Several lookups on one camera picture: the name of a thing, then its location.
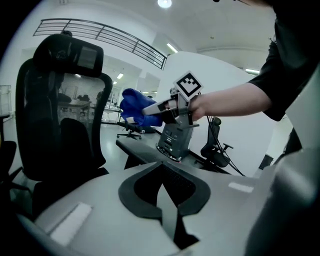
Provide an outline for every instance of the hand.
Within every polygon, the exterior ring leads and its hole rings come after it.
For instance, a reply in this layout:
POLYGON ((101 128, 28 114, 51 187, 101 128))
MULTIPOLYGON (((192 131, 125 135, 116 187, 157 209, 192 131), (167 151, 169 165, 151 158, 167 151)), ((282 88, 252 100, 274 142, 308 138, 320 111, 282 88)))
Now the hand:
POLYGON ((204 107, 204 95, 198 95, 194 97, 189 106, 189 110, 192 112, 192 120, 197 121, 206 115, 204 107))

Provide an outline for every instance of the person's arm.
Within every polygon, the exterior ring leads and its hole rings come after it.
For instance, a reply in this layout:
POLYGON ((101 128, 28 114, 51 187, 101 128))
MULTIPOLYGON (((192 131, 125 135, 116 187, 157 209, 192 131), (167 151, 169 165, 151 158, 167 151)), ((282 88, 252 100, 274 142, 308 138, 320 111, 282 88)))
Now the person's arm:
POLYGON ((290 83, 286 80, 276 43, 271 42, 269 55, 260 74, 248 83, 197 96, 190 103, 194 121, 203 116, 247 116, 264 111, 279 121, 284 115, 283 106, 290 83))
POLYGON ((252 83, 197 96, 190 104, 194 121, 203 116, 247 116, 272 106, 267 94, 252 83))

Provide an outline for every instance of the chair armrest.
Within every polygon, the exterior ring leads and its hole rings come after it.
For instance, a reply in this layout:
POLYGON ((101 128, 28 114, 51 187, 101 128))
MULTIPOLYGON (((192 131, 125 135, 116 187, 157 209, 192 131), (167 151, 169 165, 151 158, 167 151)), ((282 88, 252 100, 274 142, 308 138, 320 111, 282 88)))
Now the chair armrest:
POLYGON ((228 144, 223 143, 223 145, 224 145, 224 148, 223 148, 224 150, 226 150, 227 148, 234 149, 233 146, 230 146, 228 144))

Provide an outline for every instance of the white sticker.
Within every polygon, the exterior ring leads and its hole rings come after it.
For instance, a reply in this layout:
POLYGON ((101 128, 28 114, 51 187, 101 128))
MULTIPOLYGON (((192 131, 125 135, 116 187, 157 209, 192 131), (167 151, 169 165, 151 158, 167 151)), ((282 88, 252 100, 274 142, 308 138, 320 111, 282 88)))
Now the white sticker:
POLYGON ((241 185, 241 184, 238 184, 235 182, 229 183, 228 187, 235 189, 235 190, 240 190, 240 191, 246 192, 246 193, 251 193, 254 190, 253 186, 241 185))

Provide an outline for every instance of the black shirt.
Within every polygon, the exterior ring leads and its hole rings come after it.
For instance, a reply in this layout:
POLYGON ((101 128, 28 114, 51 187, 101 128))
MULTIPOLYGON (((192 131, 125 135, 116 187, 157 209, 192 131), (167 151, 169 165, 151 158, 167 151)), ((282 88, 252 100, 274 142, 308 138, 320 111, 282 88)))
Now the black shirt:
POLYGON ((317 0, 269 0, 276 14, 275 40, 260 74, 249 83, 272 101, 264 113, 280 121, 320 61, 320 10, 317 0))

